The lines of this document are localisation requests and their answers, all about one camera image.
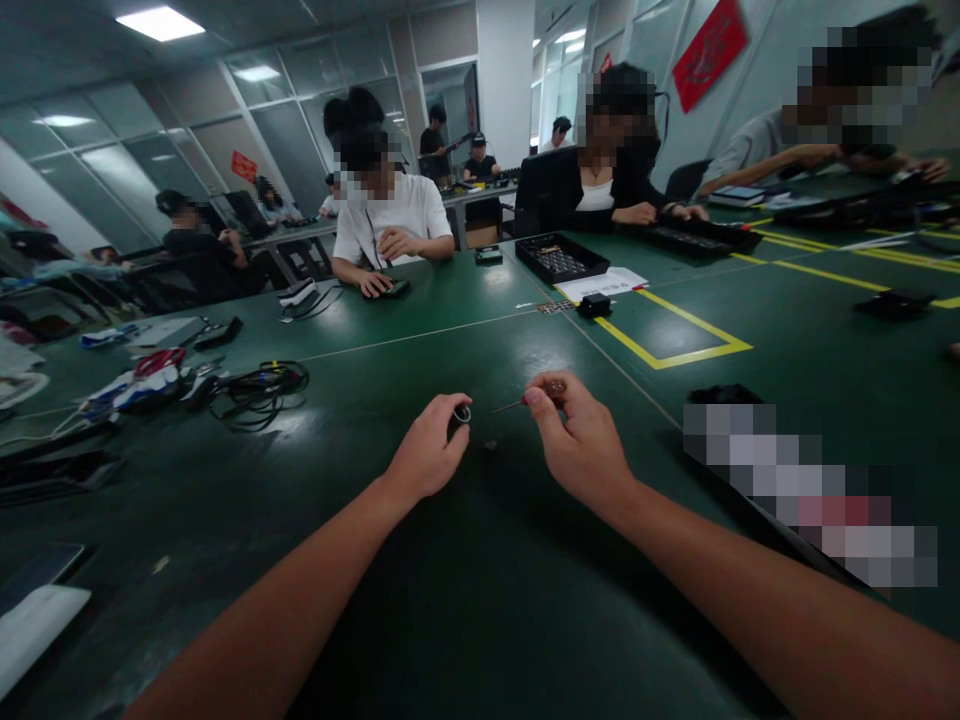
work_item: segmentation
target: black cap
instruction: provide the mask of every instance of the black cap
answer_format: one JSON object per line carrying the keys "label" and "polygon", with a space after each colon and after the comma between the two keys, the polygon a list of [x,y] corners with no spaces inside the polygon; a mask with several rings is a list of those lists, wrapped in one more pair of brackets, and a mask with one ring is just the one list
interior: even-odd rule
{"label": "black cap", "polygon": [[161,190],[157,193],[156,202],[157,210],[168,217],[176,215],[187,206],[193,205],[190,198],[176,190]]}

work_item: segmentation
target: person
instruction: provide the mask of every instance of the person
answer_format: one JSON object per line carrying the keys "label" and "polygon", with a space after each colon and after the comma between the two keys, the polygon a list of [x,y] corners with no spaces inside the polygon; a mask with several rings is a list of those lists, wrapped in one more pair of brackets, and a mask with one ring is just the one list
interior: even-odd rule
{"label": "person", "polygon": [[562,147],[573,147],[573,141],[567,140],[567,133],[570,132],[570,128],[573,127],[570,122],[570,118],[561,115],[556,120],[553,121],[553,135],[550,139],[543,143],[540,146],[540,149],[537,153],[550,152],[551,150],[559,150]]}
{"label": "person", "polygon": [[454,250],[440,191],[428,178],[397,171],[384,120],[380,103],[360,87],[323,108],[324,132],[354,183],[337,216],[333,272],[373,298],[393,286],[386,268],[446,260]]}
{"label": "person", "polygon": [[257,207],[260,214],[267,221],[267,225],[275,228],[284,220],[303,220],[303,215],[294,207],[293,203],[285,202],[276,188],[263,175],[258,175],[256,180],[257,187]]}
{"label": "person", "polygon": [[[557,380],[566,422],[543,391]],[[572,373],[536,376],[524,398],[554,479],[644,554],[794,717],[956,717],[960,645],[639,482],[610,411]],[[447,428],[471,402],[434,398],[386,471],[228,607],[126,717],[284,716],[380,546],[456,472],[470,427],[449,441]]]}
{"label": "person", "polygon": [[500,166],[493,155],[487,155],[487,138],[483,133],[477,133],[470,141],[470,157],[463,166],[463,179],[467,182],[473,179],[494,178],[500,174]]}
{"label": "person", "polygon": [[[912,8],[902,10],[910,12]],[[929,35],[929,41],[918,42],[921,35]],[[918,160],[894,145],[875,143],[870,126],[835,124],[845,108],[871,95],[878,72],[916,65],[917,45],[933,44],[932,24],[928,27],[926,21],[906,17],[891,24],[878,18],[859,25],[855,37],[858,46],[823,48],[818,64],[802,69],[805,75],[809,71],[809,77],[797,88],[796,104],[769,110],[733,134],[707,167],[698,196],[706,197],[729,185],[777,184],[836,163],[853,172],[882,177],[904,169],[919,171],[927,182],[947,176],[950,165],[943,158]],[[807,142],[822,139],[837,142]]]}
{"label": "person", "polygon": [[594,77],[583,145],[540,162],[549,173],[549,213],[541,230],[605,232],[614,223],[650,225],[660,215],[709,220],[698,206],[668,202],[650,183],[660,147],[648,73],[628,63]]}
{"label": "person", "polygon": [[323,199],[319,215],[325,218],[335,218],[340,214],[340,182],[333,177],[333,173],[328,173],[324,182],[327,184],[330,194]]}
{"label": "person", "polygon": [[263,290],[267,280],[274,290],[288,287],[283,272],[269,253],[261,252],[253,258],[247,256],[236,230],[224,230],[218,238],[200,232],[200,213],[186,195],[176,190],[163,190],[157,194],[156,202],[157,209],[169,217],[173,224],[173,228],[163,236],[163,246],[171,255],[210,253],[247,295],[255,295]]}
{"label": "person", "polygon": [[447,147],[440,130],[447,122],[447,111],[442,105],[430,108],[430,125],[420,133],[420,155],[434,155],[437,160],[437,181],[448,185],[450,179],[450,159],[446,157]]}

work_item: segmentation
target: left hand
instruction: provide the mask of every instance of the left hand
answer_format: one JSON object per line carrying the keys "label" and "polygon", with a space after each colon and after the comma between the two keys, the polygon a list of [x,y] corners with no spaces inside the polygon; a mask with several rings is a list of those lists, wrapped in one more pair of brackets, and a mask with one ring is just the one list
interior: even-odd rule
{"label": "left hand", "polygon": [[707,214],[707,211],[699,205],[691,205],[690,207],[674,205],[672,208],[670,208],[669,213],[675,218],[680,218],[681,220],[703,220],[704,222],[710,221],[710,216]]}
{"label": "left hand", "polygon": [[404,230],[387,228],[380,236],[380,254],[384,260],[396,260],[401,255],[419,255],[423,243]]}
{"label": "left hand", "polygon": [[447,442],[453,409],[472,402],[463,393],[437,395],[407,431],[383,474],[384,484],[411,502],[439,492],[453,477],[470,441],[470,426],[461,425]]}
{"label": "left hand", "polygon": [[946,158],[927,158],[908,165],[907,170],[923,170],[924,182],[940,182],[950,173],[950,163]]}

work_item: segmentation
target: black tray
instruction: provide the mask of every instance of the black tray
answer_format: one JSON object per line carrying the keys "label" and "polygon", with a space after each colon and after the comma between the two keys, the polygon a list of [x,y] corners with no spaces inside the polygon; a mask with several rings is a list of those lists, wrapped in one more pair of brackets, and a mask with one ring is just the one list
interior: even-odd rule
{"label": "black tray", "polygon": [[[554,246],[560,249],[545,254],[541,252]],[[516,252],[537,277],[550,285],[603,275],[610,269],[609,260],[560,233],[517,240]]]}
{"label": "black tray", "polygon": [[[620,228],[621,231],[625,231],[627,234],[640,238],[651,245],[700,259],[726,257],[734,252],[749,252],[763,240],[763,235],[750,230],[714,225],[699,220],[680,220],[679,218],[669,217],[660,218],[657,224],[652,227],[621,225]],[[695,240],[699,241],[699,244],[697,242],[684,242],[673,235],[674,232],[693,236]]]}

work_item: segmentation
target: fluorescent light panel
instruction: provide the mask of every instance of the fluorescent light panel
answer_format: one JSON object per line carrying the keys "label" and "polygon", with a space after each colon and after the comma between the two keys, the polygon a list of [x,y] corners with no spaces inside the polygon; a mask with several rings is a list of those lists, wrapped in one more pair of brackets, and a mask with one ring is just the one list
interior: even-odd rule
{"label": "fluorescent light panel", "polygon": [[269,65],[256,65],[246,70],[234,70],[233,74],[247,82],[263,82],[264,80],[280,77],[280,73]]}
{"label": "fluorescent light panel", "polygon": [[195,22],[166,5],[118,17],[117,22],[160,42],[169,42],[206,32]]}

